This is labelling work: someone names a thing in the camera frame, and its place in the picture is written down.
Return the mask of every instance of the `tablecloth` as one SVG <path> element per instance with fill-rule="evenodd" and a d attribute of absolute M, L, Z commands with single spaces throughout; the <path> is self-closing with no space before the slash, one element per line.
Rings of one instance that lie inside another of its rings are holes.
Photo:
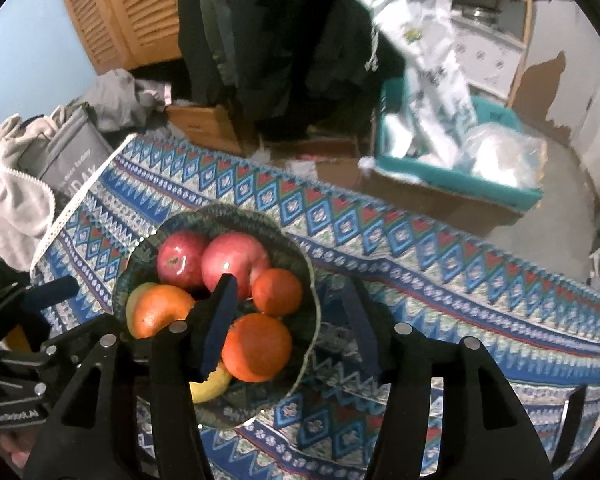
<path fill-rule="evenodd" d="M 365 280 L 396 320 L 425 335 L 480 339 L 510 380 L 549 455 L 565 400 L 588 384 L 572 452 L 600 415 L 600 295 L 446 224 L 395 210 L 345 189 L 151 136 L 127 139 L 69 204 L 43 242 L 34 283 L 78 279 L 80 293 L 46 312 L 67 330 L 111 312 L 111 293 L 130 249 L 178 212 L 220 201 L 258 210 L 310 256 L 323 324 L 301 388 L 251 424 L 202 430 L 218 479 L 360 479 L 389 387 L 359 366 L 344 328 L 347 274 Z M 442 382 L 433 379 L 423 474 L 435 470 Z M 150 415 L 139 401 L 139 443 L 153 453 Z"/>

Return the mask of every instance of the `small orange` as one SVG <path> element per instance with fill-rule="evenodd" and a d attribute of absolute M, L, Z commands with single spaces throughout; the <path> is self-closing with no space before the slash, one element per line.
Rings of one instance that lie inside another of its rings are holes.
<path fill-rule="evenodd" d="M 195 303 L 190 294 L 177 286 L 152 286 L 136 303 L 129 331 L 137 339 L 154 336 L 169 323 L 185 319 Z"/>
<path fill-rule="evenodd" d="M 268 269 L 251 286 L 253 304 L 263 314 L 280 317 L 302 303 L 302 283 L 286 269 Z"/>
<path fill-rule="evenodd" d="M 237 319 L 229 328 L 222 362 L 239 381 L 261 383 L 282 371 L 291 357 L 291 334 L 274 317 L 257 312 Z"/>

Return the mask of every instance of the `white container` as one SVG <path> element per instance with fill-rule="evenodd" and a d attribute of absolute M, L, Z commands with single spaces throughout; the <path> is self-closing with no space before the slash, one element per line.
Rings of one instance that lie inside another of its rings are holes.
<path fill-rule="evenodd" d="M 453 16 L 452 21 L 456 55 L 469 85 L 506 101 L 524 44 L 462 16 Z"/>

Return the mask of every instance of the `drawstring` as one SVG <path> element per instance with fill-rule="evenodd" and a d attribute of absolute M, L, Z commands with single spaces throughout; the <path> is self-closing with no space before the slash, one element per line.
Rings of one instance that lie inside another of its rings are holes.
<path fill-rule="evenodd" d="M 369 61 L 365 63 L 365 69 L 367 72 L 369 72 L 369 70 L 372 72 L 378 70 L 378 36 L 378 26 L 373 23 L 371 25 L 371 57 L 369 58 Z"/>

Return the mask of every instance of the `robotic claw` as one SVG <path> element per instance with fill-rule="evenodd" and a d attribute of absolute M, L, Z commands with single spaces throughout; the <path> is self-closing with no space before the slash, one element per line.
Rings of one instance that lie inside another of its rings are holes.
<path fill-rule="evenodd" d="M 35 350 L 0 349 L 0 431 L 40 429 L 24 469 L 10 463 L 11 476 L 0 478 L 149 478 L 136 453 L 136 393 L 143 383 L 160 478 L 211 480 L 187 383 L 202 382 L 216 369 L 236 313 L 235 278 L 225 274 L 186 320 L 153 338 L 133 340 L 104 314 L 56 338 L 36 339 L 42 330 L 32 314 L 76 293 L 72 278 L 0 293 L 0 341 L 21 323 Z M 346 283 L 344 305 L 362 367 L 392 384 L 365 478 L 420 477 L 432 377 L 444 378 L 445 389 L 440 460 L 431 479 L 553 477 L 531 421 L 479 340 L 440 342 L 395 324 L 355 278 Z"/>

